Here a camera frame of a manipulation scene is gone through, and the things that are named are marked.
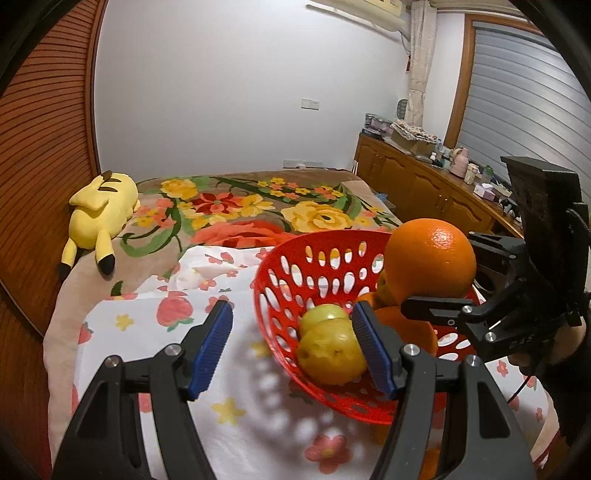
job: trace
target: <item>wooden louvered door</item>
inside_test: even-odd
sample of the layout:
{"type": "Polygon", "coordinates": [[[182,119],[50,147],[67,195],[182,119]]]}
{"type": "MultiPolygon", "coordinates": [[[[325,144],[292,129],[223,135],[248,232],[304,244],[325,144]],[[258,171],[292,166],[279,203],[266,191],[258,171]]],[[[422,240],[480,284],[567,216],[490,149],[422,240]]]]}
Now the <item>wooden louvered door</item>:
{"type": "Polygon", "coordinates": [[[92,93],[105,6],[77,4],[0,97],[0,428],[45,477],[51,464],[41,334],[60,288],[68,199],[99,171],[92,93]]]}

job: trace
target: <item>curtain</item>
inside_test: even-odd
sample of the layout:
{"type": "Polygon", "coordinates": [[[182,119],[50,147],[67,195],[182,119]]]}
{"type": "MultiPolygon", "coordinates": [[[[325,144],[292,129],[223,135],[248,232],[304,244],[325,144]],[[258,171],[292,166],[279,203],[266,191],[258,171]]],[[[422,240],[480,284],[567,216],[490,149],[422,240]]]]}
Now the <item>curtain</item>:
{"type": "Polygon", "coordinates": [[[423,126],[425,88],[433,60],[436,32],[437,9],[428,0],[415,0],[411,13],[410,84],[404,119],[418,127],[423,126]]]}

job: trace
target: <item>stuffed toy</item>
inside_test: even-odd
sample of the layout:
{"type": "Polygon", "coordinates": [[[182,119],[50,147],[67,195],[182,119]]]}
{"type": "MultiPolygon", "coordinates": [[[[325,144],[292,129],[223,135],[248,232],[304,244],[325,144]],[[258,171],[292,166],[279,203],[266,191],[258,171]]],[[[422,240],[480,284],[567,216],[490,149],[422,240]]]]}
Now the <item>stuffed toy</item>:
{"type": "Polygon", "coordinates": [[[115,269],[111,239],[123,230],[139,209],[138,188],[123,173],[106,171],[70,199],[75,206],[70,219],[69,238],[61,254],[60,280],[70,274],[78,249],[95,249],[96,264],[103,275],[115,269]]]}

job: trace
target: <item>wooden cabinet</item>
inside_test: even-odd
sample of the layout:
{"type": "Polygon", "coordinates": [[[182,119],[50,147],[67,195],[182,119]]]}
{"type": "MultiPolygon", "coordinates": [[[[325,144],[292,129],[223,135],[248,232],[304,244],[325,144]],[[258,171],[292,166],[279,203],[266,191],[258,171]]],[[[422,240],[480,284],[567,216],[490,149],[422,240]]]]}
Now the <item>wooden cabinet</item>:
{"type": "Polygon", "coordinates": [[[490,230],[492,217],[485,209],[459,192],[449,191],[441,219],[457,226],[462,232],[486,232],[490,230]]]}
{"type": "Polygon", "coordinates": [[[520,229],[503,217],[501,208],[476,197],[473,187],[449,172],[405,155],[385,142],[359,136],[357,175],[374,190],[387,193],[403,222],[439,218],[462,232],[495,232],[523,238],[520,229]]]}
{"type": "Polygon", "coordinates": [[[404,221],[415,218],[441,218],[441,209],[449,196],[445,182],[426,168],[414,165],[404,221]]]}

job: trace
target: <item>white wall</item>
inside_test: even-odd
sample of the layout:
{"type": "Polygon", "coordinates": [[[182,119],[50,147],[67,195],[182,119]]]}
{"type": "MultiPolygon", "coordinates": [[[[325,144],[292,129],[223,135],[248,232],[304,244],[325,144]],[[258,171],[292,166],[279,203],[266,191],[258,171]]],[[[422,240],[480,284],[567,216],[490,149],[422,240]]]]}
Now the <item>white wall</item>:
{"type": "Polygon", "coordinates": [[[348,166],[366,112],[395,118],[406,98],[407,57],[399,39],[306,4],[110,0],[95,80],[101,167],[141,180],[284,159],[348,166]]]}
{"type": "Polygon", "coordinates": [[[433,64],[425,93],[423,128],[445,138],[456,97],[464,46],[464,14],[437,14],[433,64]]]}

